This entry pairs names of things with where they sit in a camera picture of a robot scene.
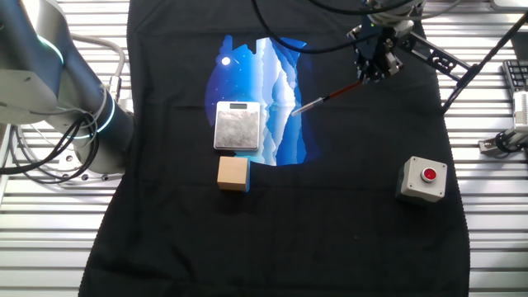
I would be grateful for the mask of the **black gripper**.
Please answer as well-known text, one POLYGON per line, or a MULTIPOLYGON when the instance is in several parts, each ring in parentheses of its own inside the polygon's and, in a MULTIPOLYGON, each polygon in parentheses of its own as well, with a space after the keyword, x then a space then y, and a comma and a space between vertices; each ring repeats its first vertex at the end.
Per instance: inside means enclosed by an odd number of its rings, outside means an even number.
POLYGON ((403 64, 394 47, 403 30, 396 26, 378 26, 366 22, 354 29, 357 77, 362 82, 378 82, 397 74, 403 64))

